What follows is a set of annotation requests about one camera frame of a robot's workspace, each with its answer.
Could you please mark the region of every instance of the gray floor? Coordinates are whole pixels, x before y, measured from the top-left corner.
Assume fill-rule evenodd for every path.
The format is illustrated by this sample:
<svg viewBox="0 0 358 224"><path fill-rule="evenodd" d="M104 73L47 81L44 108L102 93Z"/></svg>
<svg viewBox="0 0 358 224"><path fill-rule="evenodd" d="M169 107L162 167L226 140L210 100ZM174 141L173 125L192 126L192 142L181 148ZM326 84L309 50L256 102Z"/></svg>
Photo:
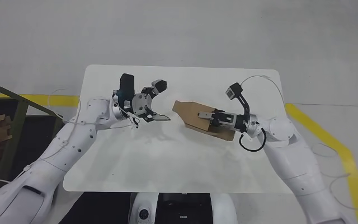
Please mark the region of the gray floor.
<svg viewBox="0 0 358 224"><path fill-rule="evenodd" d="M348 105L300 109L356 161L357 42L355 0L0 0L1 86L18 94L66 87L59 94L79 95L90 64L275 69L288 103ZM342 171L339 161L330 167L325 171ZM343 181L336 192L350 203L346 189ZM73 196L60 195L49 223L60 220ZM233 198L241 223L304 222L291 196Z"/></svg>

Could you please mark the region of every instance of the white table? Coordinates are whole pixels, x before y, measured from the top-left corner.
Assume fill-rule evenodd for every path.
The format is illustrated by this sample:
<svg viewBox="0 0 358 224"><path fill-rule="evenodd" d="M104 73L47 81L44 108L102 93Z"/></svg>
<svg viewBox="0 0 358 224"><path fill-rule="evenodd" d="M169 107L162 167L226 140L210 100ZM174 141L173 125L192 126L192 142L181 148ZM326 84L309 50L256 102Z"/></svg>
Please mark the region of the white table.
<svg viewBox="0 0 358 224"><path fill-rule="evenodd" d="M169 116L170 122L146 123L139 129L98 132L97 140L64 178L64 189L74 192L186 192L186 193L291 193L277 177L265 153L247 152L233 142L207 136L184 127L172 111L175 100L196 101L233 113L243 113L238 100L225 91L245 78L264 74L281 89L275 70L238 68L184 68L142 66L87 67L81 102L96 96L110 97L119 88L123 73L135 76L135 89L157 79L168 89L153 100L152 109ZM285 115L277 88L253 77L243 84L251 113L264 118ZM249 148L260 144L244 141Z"/></svg>

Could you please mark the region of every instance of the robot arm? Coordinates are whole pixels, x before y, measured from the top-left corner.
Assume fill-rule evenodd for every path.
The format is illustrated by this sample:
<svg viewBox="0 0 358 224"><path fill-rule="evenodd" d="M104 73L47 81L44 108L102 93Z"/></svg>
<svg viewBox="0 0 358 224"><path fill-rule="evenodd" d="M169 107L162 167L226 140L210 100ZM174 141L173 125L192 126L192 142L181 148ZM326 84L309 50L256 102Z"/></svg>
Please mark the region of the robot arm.
<svg viewBox="0 0 358 224"><path fill-rule="evenodd" d="M136 114L146 122L169 120L152 111L152 99L166 89L157 80L134 93L134 76L123 74L120 89L110 99L92 99L87 110L67 123L44 153L15 180L0 189L0 224L42 223L51 208L54 191L69 169L92 146L98 130Z"/></svg>
<svg viewBox="0 0 358 224"><path fill-rule="evenodd" d="M323 183L312 150L291 120L287 117L264 120L249 114L249 106L241 92L242 88L235 83L226 94L231 100L237 98L240 101L244 107L243 115L214 110L212 113L200 112L199 117L209 119L212 125L246 132L251 138L257 137L262 146L249 151L256 152L263 148L277 175L296 196L308 224L356 223L340 210Z"/></svg>

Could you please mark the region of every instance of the brown cardboard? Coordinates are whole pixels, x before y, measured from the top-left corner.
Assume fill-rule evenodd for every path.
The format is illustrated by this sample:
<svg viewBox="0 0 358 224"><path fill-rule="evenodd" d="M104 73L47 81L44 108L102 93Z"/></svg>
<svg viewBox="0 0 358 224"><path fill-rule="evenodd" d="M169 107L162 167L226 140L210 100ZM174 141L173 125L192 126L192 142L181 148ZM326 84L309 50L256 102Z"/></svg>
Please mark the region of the brown cardboard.
<svg viewBox="0 0 358 224"><path fill-rule="evenodd" d="M0 115L0 127L7 126L11 123L10 116Z"/></svg>
<svg viewBox="0 0 358 224"><path fill-rule="evenodd" d="M217 138L221 138L226 141L234 140L235 131L214 127L210 125L209 120L201 119L198 117L198 113L213 112L214 108L198 104L197 102L180 102L175 101L173 111L176 112L180 118L184 121L185 127L196 130L197 132L208 134Z"/></svg>
<svg viewBox="0 0 358 224"><path fill-rule="evenodd" d="M10 130L10 122L11 120L9 116L0 115L0 142L12 138L12 136L8 136L8 132Z"/></svg>

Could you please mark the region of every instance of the yellow tape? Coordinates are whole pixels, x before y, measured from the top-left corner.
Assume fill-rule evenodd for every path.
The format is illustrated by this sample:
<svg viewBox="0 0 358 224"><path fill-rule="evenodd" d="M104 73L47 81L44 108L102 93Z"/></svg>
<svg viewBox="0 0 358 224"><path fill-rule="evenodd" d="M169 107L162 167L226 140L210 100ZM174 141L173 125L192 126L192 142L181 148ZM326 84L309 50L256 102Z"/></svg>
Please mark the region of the yellow tape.
<svg viewBox="0 0 358 224"><path fill-rule="evenodd" d="M47 106L48 95L30 95L30 94L20 94L20 96L31 100L41 106ZM0 98L8 97L5 94L0 94ZM78 96L60 96L60 95L51 95L50 105L51 106L68 106L68 107L77 107L78 105Z"/></svg>
<svg viewBox="0 0 358 224"><path fill-rule="evenodd" d="M358 208L358 172L354 162L352 152L334 136L325 131L319 124L305 115L300 109L293 104L286 104L287 113L299 123L305 126L315 136L317 136L324 144L334 148L340 156L343 168L346 173L351 175L347 177L348 187L351 192L353 207Z"/></svg>
<svg viewBox="0 0 358 224"><path fill-rule="evenodd" d="M31 100L41 106L47 106L48 95L21 95L28 100ZM4 94L0 94L0 97L8 97ZM51 106L67 106L77 107L78 96L60 96L53 95L50 98ZM348 187L351 192L353 207L358 208L358 172L352 152L341 142L339 142L334 136L325 131L319 124L312 120L309 116L305 115L293 104L286 104L287 113L299 123L305 126L315 136L317 136L324 144L334 148L340 156L343 168L345 172L351 175L347 177Z"/></svg>

